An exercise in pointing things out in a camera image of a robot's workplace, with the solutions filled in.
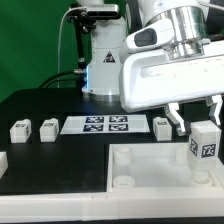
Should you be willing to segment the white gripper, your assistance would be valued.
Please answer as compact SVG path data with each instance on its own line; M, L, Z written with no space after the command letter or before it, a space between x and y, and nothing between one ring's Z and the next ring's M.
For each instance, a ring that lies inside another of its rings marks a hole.
M221 125L224 94L224 41L204 45L201 56L170 60L165 50L128 57L119 75L120 101L124 110L136 112L164 106L179 136L186 134L179 103L206 98L209 118Z

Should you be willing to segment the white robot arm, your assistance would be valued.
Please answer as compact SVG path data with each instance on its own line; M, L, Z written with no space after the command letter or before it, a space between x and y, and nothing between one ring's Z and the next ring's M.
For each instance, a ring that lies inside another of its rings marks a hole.
M224 0L126 0L126 16L104 0L77 0L92 31L83 92L118 99L128 112L162 107L187 133L179 105L204 99L218 124L224 96Z

